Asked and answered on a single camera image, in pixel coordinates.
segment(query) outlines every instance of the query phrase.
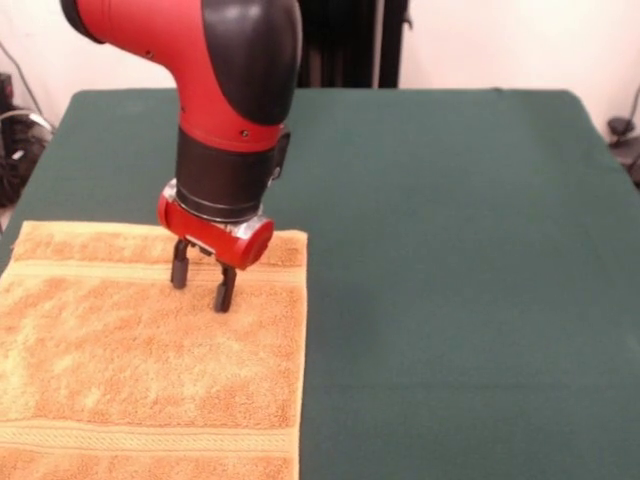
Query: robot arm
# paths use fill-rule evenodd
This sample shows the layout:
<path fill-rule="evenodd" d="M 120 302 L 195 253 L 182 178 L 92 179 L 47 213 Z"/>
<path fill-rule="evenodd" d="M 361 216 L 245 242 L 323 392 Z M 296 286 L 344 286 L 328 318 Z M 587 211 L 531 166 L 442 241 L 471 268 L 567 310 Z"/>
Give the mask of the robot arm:
<path fill-rule="evenodd" d="M 215 255 L 224 277 L 235 278 L 273 235 L 262 198 L 280 175 L 289 141 L 284 121 L 302 45 L 297 0 L 61 3 L 80 34 L 173 75 L 180 100 L 175 179 L 158 204 L 160 223 L 178 236 L 173 283 L 186 284 L 185 245 Z M 218 299 L 216 309 L 228 303 Z"/>

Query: white wall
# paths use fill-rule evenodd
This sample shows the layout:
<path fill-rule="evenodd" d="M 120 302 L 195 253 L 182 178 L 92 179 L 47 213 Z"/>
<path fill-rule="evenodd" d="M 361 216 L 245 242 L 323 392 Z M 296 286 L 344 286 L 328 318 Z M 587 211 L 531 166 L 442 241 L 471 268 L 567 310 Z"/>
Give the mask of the white wall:
<path fill-rule="evenodd" d="M 566 88 L 604 134 L 640 84 L 638 0 L 412 0 L 405 88 Z"/>
<path fill-rule="evenodd" d="M 604 132 L 640 82 L 638 0 L 412 0 L 411 14 L 402 87 L 568 88 Z M 161 67 L 73 31 L 59 0 L 0 0 L 0 39 L 54 122 L 80 89 L 173 86 Z"/>

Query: terry cloth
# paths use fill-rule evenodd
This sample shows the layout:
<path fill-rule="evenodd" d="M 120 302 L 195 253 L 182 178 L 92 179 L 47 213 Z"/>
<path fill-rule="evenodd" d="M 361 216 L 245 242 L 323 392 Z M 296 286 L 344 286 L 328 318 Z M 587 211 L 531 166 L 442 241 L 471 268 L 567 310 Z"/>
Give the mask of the terry cloth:
<path fill-rule="evenodd" d="M 219 265 L 146 225 L 25 222 L 0 278 L 0 479 L 298 478 L 307 236 Z"/>

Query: green tablecloth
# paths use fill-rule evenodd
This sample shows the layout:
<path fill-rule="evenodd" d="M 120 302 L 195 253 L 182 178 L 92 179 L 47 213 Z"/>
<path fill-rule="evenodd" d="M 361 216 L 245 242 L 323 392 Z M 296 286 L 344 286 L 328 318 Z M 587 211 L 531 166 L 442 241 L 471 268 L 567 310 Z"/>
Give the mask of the green tablecloth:
<path fill-rule="evenodd" d="M 170 90 L 82 93 L 24 219 L 155 223 Z M 300 91 L 302 480 L 640 478 L 640 201 L 565 92 Z"/>

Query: table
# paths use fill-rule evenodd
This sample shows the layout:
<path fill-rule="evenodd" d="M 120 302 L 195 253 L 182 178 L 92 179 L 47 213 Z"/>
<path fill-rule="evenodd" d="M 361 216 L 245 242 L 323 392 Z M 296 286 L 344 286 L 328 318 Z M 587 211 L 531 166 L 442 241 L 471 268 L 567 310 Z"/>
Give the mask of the table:
<path fill-rule="evenodd" d="M 177 108 L 76 95 L 0 265 L 25 219 L 155 223 Z M 289 125 L 266 212 L 310 235 L 302 480 L 638 478 L 640 201 L 580 100 L 301 90 Z"/>

